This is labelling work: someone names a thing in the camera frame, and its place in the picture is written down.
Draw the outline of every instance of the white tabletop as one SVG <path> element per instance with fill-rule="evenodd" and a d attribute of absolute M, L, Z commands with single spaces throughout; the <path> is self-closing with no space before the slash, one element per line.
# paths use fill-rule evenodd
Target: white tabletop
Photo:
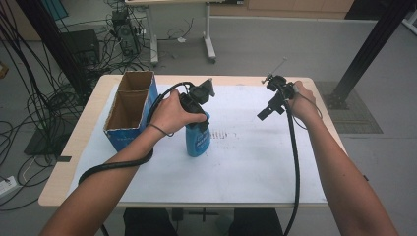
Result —
<path fill-rule="evenodd" d="M 179 81 L 198 85 L 209 77 L 155 75 L 155 78 L 159 92 L 163 92 Z M 115 153 L 102 130 L 120 79 L 121 76 L 100 79 L 64 149 L 63 155 L 73 158 L 69 163 L 57 164 L 39 198 L 41 205 L 59 206 L 85 170 Z M 272 91 L 262 87 L 261 79 L 213 77 L 216 96 L 203 106 L 211 116 L 211 144 L 207 152 L 199 157 L 188 156 L 184 129 L 172 138 L 164 138 L 155 146 L 152 160 L 140 167 L 119 206 L 292 206 L 295 174 L 288 123 L 285 114 L 275 112 L 264 121 L 258 119 L 257 114 L 273 97 Z M 343 147 L 313 81 L 287 79 L 301 80 L 313 91 L 325 123 Z M 307 131 L 295 127 L 295 132 L 301 169 L 300 206 L 326 206 Z"/>

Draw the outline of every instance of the power strip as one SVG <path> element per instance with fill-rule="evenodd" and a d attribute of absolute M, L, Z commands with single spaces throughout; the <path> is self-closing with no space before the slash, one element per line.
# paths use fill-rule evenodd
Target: power strip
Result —
<path fill-rule="evenodd" d="M 15 177 L 10 176 L 7 179 L 9 182 L 6 182 L 6 180 L 0 182 L 0 199 L 12 193 L 16 189 L 19 189 L 19 185 L 16 183 Z"/>

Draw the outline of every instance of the table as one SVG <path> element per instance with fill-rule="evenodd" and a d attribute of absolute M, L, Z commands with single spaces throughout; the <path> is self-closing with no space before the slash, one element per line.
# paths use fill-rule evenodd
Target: table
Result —
<path fill-rule="evenodd" d="M 43 189 L 43 192 L 41 193 L 39 197 L 39 203 L 42 206 L 45 207 L 58 207 L 60 206 L 63 201 L 67 197 L 67 193 L 70 189 L 71 183 L 74 179 L 75 172 L 77 170 L 77 166 L 79 162 L 81 161 L 81 156 L 83 154 L 83 151 L 88 146 L 89 139 L 91 135 L 93 134 L 94 127 L 96 126 L 97 120 L 99 119 L 103 108 L 105 107 L 106 103 L 108 102 L 109 95 L 112 93 L 114 88 L 117 87 L 117 85 L 120 83 L 122 76 L 119 75 L 106 75 L 102 76 L 100 80 L 98 81 L 90 99 L 89 102 L 77 124 L 77 126 L 74 129 L 73 134 L 71 135 L 70 140 L 66 144 L 62 155 L 65 156 L 71 156 L 71 160 L 69 162 L 58 162 L 48 180 L 48 182 L 45 185 L 45 188 Z M 225 77 L 225 76 L 162 76 L 162 75 L 155 75 L 156 83 L 158 85 L 173 85 L 178 82 L 184 82 L 184 81 L 190 81 L 194 83 L 195 85 L 199 85 L 207 78 L 212 78 L 214 82 L 214 89 L 217 89 L 219 91 L 219 88 L 231 87 L 231 88 L 238 88 L 238 89 L 245 89 L 245 86 L 252 86 L 257 87 L 259 89 L 262 89 L 265 91 L 265 93 L 268 93 L 270 95 L 270 98 L 272 98 L 273 93 L 269 91 L 267 88 L 262 87 L 261 80 L 263 80 L 263 77 Z M 332 133 L 332 135 L 335 137 L 335 139 L 338 141 L 340 146 L 343 148 L 343 144 L 341 143 L 341 140 L 334 129 L 334 126 L 329 118 L 328 112 L 326 110 L 326 107 L 321 100 L 321 97 L 319 95 L 319 92 L 317 91 L 314 82 L 309 78 L 286 78 L 290 82 L 295 81 L 302 81 L 303 84 L 307 89 L 310 89 L 315 97 L 317 98 L 317 105 L 321 109 L 323 113 L 323 119 L 325 124 L 327 125 L 329 131 Z M 264 109 L 267 106 L 267 102 L 265 104 L 262 104 L 259 107 L 259 111 Z M 209 101 L 208 103 L 215 104 L 213 102 L 213 99 Z M 277 114 L 273 115 L 273 119 L 278 117 Z M 211 122 L 210 128 L 212 129 L 213 124 L 215 124 L 214 121 Z M 288 130 L 287 124 L 284 123 L 282 125 L 279 125 L 280 128 L 278 130 Z M 311 146 L 308 147 L 309 143 L 306 143 L 306 139 L 308 140 L 307 133 L 302 133 L 296 129 L 297 139 L 298 140 L 304 140 L 304 143 L 301 142 L 299 144 L 299 153 L 300 153 L 300 166 L 301 166 L 301 175 L 302 177 L 311 171 L 317 171 L 316 164 L 314 161 L 314 157 L 310 154 L 309 156 L 305 156 L 303 154 L 303 151 L 305 149 L 311 148 Z M 204 158 L 204 156 L 197 157 L 195 160 L 202 160 L 199 158 Z M 309 166 L 303 166 L 303 159 L 308 159 Z M 149 163 L 157 163 L 158 158 L 153 158 Z M 144 166 L 141 166 L 140 170 L 138 171 L 141 173 L 141 171 L 146 170 L 143 168 Z M 318 176 L 315 176 L 315 185 L 318 185 L 321 188 L 320 181 Z M 292 205 L 293 201 L 293 191 L 294 186 L 291 184 L 288 184 L 287 186 L 280 186 L 280 189 L 276 189 L 277 191 L 280 191 L 280 193 L 288 193 L 288 198 L 286 203 L 247 203 L 247 202 L 234 202 L 234 203 L 228 203 L 223 202 L 221 198 L 217 202 L 213 203 L 204 203 L 201 201 L 195 201 L 193 203 L 178 203 L 178 202 L 166 202 L 166 203 L 155 203 L 155 202 L 148 202 L 148 201 L 141 201 L 141 202 L 128 202 L 123 203 L 121 202 L 118 206 L 120 207 L 290 207 Z M 316 206 L 326 206 L 326 198 L 324 197 L 323 193 L 317 193 L 316 196 L 309 196 L 309 193 L 303 192 L 303 179 L 302 179 L 302 189 L 301 189 L 301 200 L 300 200 L 300 207 L 316 207 Z"/>
<path fill-rule="evenodd" d="M 211 62 L 215 63 L 215 52 L 212 46 L 211 37 L 209 35 L 209 12 L 210 12 L 210 1 L 214 0 L 125 0 L 125 3 L 130 6 L 140 6 L 145 9 L 145 13 L 148 19 L 148 28 L 150 35 L 150 63 L 155 66 L 158 63 L 157 55 L 157 39 L 154 34 L 153 24 L 152 24 L 152 12 L 150 5 L 153 4 L 173 4 L 173 3 L 205 3 L 206 4 L 206 31 L 204 32 L 204 40 L 206 44 L 206 49 L 208 51 L 208 59 Z"/>

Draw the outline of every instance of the forearm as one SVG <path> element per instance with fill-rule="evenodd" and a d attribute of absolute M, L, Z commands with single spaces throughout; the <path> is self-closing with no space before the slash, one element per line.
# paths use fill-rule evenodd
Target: forearm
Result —
<path fill-rule="evenodd" d="M 143 158 L 161 137 L 159 131 L 145 129 L 107 163 Z M 57 209 L 42 235 L 93 235 L 122 198 L 138 168 L 112 169 L 91 175 Z"/>
<path fill-rule="evenodd" d="M 379 198 L 321 119 L 306 124 L 322 186 L 342 235 L 395 235 Z"/>

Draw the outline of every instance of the cardboard box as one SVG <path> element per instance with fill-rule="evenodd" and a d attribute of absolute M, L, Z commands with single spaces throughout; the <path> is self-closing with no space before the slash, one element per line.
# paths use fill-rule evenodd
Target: cardboard box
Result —
<path fill-rule="evenodd" d="M 153 72 L 126 72 L 123 75 L 104 124 L 104 133 L 117 151 L 145 129 L 149 110 L 157 96 Z"/>

